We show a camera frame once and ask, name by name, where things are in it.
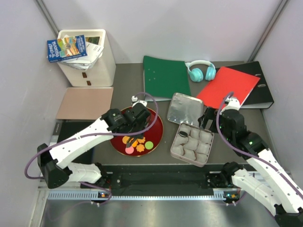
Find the teal headphones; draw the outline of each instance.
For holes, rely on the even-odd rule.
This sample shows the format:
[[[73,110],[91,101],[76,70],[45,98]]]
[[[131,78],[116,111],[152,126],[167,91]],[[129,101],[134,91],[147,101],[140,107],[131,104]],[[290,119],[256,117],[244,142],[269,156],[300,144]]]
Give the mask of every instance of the teal headphones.
[[[193,65],[198,65],[198,64],[208,65],[205,79],[209,80],[209,81],[213,80],[216,75],[216,69],[214,67],[214,64],[212,64],[210,61],[204,61],[204,60],[197,60],[197,61],[185,63],[190,79],[193,82],[200,82],[203,80],[203,72],[200,69],[195,68],[193,70],[190,70],[190,67],[192,67]]]

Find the tabletop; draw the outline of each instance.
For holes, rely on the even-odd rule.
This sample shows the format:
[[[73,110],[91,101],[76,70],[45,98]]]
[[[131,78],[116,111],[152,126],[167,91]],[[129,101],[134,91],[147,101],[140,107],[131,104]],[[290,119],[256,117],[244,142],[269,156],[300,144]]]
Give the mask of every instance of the tabletop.
[[[241,64],[243,62],[218,61],[213,63],[215,67],[221,67]],[[203,73],[206,72],[206,66],[201,66],[199,68]],[[192,82],[189,78],[188,80],[193,97],[207,85],[207,81],[205,80],[200,83]],[[143,65],[141,63],[117,64],[113,87],[114,92],[111,108],[124,109],[129,107],[132,104],[131,97],[136,93],[143,91]],[[170,155],[170,147],[177,133],[178,124],[167,120],[169,105],[170,101],[158,102],[159,116],[163,122],[164,132],[160,144],[154,151],[141,157],[129,157],[117,152],[111,143],[106,141],[95,147],[93,161],[102,163],[103,165],[186,164]],[[154,103],[148,103],[147,107],[155,110]],[[247,129],[259,134],[272,149],[261,111],[259,109],[240,109],[240,113],[244,116]],[[218,134],[215,134],[207,164],[224,164],[232,161],[238,162],[239,164],[246,163],[243,158],[237,156],[236,153],[222,141]]]

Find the red folder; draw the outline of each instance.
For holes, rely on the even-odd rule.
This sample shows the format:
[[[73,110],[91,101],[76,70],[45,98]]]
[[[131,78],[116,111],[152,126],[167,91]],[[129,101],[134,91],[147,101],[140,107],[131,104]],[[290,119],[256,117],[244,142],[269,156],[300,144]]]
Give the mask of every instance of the red folder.
[[[231,91],[242,105],[249,96],[260,78],[250,74],[221,67],[214,80],[210,81],[206,87],[197,95],[203,104],[218,109],[223,98]]]

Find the white storage bin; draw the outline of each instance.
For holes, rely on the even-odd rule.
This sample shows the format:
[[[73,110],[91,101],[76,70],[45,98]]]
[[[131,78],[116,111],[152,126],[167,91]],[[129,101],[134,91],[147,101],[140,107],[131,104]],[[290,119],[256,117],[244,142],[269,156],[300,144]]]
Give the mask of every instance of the white storage bin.
[[[113,85],[116,63],[110,48],[106,32],[103,29],[62,30],[58,39],[65,35],[85,37],[100,36],[99,45],[104,46],[101,56],[95,65],[88,70],[77,70],[67,65],[59,64],[73,87],[110,87]]]

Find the white wall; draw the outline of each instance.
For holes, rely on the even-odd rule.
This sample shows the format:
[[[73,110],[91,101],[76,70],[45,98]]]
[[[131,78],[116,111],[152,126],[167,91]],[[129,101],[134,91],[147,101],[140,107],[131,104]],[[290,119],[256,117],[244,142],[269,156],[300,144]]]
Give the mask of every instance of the white wall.
[[[283,166],[303,187],[303,1],[288,3],[257,55],[275,103],[264,111]]]
[[[277,0],[44,0],[59,29],[103,28],[116,63],[246,61]]]
[[[54,35],[34,1],[3,1],[0,20],[0,226],[24,227],[38,185],[24,167],[50,141],[68,83],[46,59]],[[36,162],[30,173],[38,175]]]

